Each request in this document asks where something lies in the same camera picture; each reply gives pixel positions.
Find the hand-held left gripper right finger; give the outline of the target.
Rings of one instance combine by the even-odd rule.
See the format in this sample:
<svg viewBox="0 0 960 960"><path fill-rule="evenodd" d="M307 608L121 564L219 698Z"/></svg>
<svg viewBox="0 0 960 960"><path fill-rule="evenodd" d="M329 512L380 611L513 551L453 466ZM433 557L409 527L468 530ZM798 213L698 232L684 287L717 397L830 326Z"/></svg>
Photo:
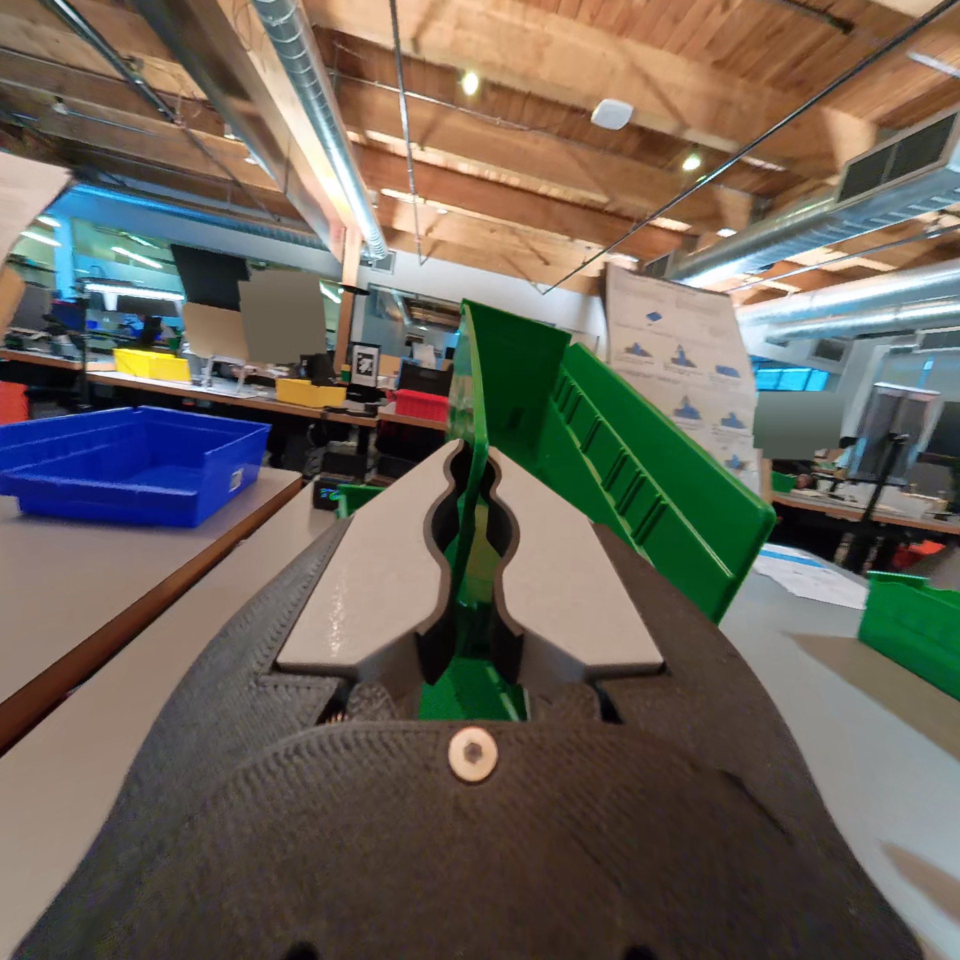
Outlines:
<svg viewBox="0 0 960 960"><path fill-rule="evenodd" d="M585 513L490 459L490 658L516 685L652 675L665 660Z"/></svg>

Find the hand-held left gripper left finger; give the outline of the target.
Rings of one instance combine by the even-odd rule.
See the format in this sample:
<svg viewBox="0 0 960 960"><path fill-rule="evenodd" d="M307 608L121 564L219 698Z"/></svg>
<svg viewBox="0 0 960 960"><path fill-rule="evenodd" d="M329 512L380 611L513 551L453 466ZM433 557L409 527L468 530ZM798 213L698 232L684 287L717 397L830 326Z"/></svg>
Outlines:
<svg viewBox="0 0 960 960"><path fill-rule="evenodd" d="M450 547L469 448L451 439L348 519L275 660L281 673L433 685L455 650Z"/></svg>

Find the green plastic bin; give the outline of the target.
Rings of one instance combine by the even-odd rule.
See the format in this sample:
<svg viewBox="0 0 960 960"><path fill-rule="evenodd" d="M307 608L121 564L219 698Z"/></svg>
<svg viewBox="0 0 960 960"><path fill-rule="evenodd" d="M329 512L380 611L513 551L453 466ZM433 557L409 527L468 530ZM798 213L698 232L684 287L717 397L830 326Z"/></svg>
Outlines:
<svg viewBox="0 0 960 960"><path fill-rule="evenodd" d="M336 514L339 519L348 519L356 511L384 493L387 487L366 484L342 484L335 497Z"/></svg>
<svg viewBox="0 0 960 960"><path fill-rule="evenodd" d="M870 571L858 641L959 699L959 592L923 577Z"/></svg>
<svg viewBox="0 0 960 960"><path fill-rule="evenodd" d="M645 558L719 625L768 540L774 510L569 333L465 299L448 435L463 439L452 519L457 648L422 687L426 720L519 719L520 690L494 679L486 627L493 572L469 572L490 530L481 494L493 450Z"/></svg>

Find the large yellow plastic bin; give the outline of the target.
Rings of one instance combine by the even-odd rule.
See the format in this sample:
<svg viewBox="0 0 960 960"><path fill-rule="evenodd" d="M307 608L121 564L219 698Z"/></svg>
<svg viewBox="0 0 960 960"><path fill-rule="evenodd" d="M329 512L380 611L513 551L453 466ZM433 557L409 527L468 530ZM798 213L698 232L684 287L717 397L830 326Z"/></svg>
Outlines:
<svg viewBox="0 0 960 960"><path fill-rule="evenodd" d="M313 410L342 407L347 398L346 385L316 385L308 379L277 378L274 388L278 402Z"/></svg>
<svg viewBox="0 0 960 960"><path fill-rule="evenodd" d="M166 382L191 382L188 361L175 354L127 347L115 348L112 354L114 370L118 374Z"/></svg>

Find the printed paper sheet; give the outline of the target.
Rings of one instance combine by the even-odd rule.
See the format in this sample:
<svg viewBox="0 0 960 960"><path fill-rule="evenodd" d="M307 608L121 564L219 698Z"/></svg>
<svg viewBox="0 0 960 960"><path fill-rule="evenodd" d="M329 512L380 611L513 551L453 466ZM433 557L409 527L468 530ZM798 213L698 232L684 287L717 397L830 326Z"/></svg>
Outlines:
<svg viewBox="0 0 960 960"><path fill-rule="evenodd" d="M847 578L822 558L780 544L767 544L754 560L751 572L774 581L802 599L863 612L868 587Z"/></svg>

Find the long wooden workbench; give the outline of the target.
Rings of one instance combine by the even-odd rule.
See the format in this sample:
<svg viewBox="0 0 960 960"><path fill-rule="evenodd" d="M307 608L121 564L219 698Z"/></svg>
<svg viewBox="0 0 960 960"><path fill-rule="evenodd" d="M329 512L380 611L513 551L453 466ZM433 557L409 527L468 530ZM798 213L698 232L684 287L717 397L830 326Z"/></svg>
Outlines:
<svg viewBox="0 0 960 960"><path fill-rule="evenodd" d="M444 422L420 417L398 414L395 404L388 404L381 408L376 416L362 414L355 407L348 407L344 412L322 410L278 401L273 390L257 392L254 388L241 386L237 383L225 385L222 389L218 385L213 388L193 386L179 381L163 381L150 378L138 378L125 373L114 371L109 363L95 362L84 366L79 361L70 361L62 357L44 353L1 350L1 358L5 362L20 362L35 367L69 372L71 374L86 375L87 380L98 386L110 387L117 390L139 391L152 394L162 394L191 402L220 403L234 407L258 410L272 415L299 417L302 419L328 420L357 427L372 427L380 424L398 424L428 429L431 431L446 431L448 426Z"/></svg>

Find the blue plastic bin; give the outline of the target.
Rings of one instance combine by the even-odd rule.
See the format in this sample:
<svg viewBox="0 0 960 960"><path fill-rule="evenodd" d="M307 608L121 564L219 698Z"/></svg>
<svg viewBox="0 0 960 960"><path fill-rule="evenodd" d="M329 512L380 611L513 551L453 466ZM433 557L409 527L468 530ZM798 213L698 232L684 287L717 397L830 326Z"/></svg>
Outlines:
<svg viewBox="0 0 960 960"><path fill-rule="evenodd" d="M1 428L1 494L28 515L202 525L255 484L267 424L151 406Z"/></svg>

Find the instruction poster board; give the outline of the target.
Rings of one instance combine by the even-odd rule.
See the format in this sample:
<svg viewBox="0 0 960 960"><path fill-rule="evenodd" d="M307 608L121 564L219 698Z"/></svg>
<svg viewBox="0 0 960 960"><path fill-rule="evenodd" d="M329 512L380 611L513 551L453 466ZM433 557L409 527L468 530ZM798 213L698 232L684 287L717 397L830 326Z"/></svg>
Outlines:
<svg viewBox="0 0 960 960"><path fill-rule="evenodd" d="M604 308L608 365L759 495L758 390L730 298L608 267Z"/></svg>

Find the grey monitor on stand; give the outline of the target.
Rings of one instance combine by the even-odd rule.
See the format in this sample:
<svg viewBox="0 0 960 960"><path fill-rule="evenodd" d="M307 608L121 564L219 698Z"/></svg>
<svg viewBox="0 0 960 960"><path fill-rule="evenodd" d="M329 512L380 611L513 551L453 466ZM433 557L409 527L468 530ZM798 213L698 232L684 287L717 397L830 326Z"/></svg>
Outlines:
<svg viewBox="0 0 960 960"><path fill-rule="evenodd" d="M855 432L846 478L854 483L906 486L937 412L940 393L875 382Z"/></svg>

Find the large silver ventilation duct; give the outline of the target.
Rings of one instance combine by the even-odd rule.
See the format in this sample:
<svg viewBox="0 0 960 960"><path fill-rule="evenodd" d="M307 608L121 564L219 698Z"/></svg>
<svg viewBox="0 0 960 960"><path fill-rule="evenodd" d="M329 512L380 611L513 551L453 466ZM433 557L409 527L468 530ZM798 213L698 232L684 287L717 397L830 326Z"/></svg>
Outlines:
<svg viewBox="0 0 960 960"><path fill-rule="evenodd" d="M959 199L958 144L959 107L954 105L847 162L824 198L682 258L670 254L657 277L704 287L945 210Z"/></svg>

